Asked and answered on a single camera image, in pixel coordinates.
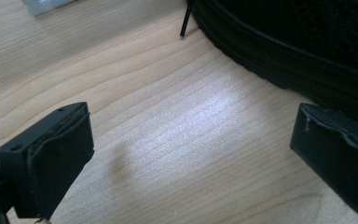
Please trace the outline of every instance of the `light wood surface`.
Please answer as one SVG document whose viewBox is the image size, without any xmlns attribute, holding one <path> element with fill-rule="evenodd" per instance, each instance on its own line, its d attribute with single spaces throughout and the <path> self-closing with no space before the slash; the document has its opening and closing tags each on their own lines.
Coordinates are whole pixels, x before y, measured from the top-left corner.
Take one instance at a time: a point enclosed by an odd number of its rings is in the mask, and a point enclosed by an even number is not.
<svg viewBox="0 0 358 224">
<path fill-rule="evenodd" d="M 192 19 L 181 39 L 185 9 L 84 0 L 34 18 L 0 0 L 0 146 L 89 103 L 95 154 L 52 223 L 358 223 L 289 148 L 309 100 L 231 61 Z"/>
</svg>

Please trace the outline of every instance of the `wood grain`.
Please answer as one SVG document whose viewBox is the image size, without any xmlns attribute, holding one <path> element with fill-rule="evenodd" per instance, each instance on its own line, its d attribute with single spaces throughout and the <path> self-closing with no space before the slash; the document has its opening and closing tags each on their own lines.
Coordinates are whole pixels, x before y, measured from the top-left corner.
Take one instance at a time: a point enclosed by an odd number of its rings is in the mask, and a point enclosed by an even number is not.
<svg viewBox="0 0 358 224">
<path fill-rule="evenodd" d="M 225 56 L 185 1 L 0 0 L 0 146 L 87 101 L 95 155 L 52 223 L 358 223 L 289 148 L 304 97 Z M 12 223 L 20 220 L 10 211 Z"/>
</svg>

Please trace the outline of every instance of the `wooden table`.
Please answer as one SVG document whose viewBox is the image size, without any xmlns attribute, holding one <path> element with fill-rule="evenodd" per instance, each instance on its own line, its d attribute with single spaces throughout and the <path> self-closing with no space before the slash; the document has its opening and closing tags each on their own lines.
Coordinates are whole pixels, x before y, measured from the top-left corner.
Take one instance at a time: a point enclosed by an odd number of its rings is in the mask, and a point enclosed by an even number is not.
<svg viewBox="0 0 358 224">
<path fill-rule="evenodd" d="M 358 223 L 290 148 L 306 98 L 231 61 L 184 0 L 0 0 L 0 146 L 89 103 L 95 154 L 56 223 Z M 19 220 L 10 211 L 12 223 Z"/>
</svg>

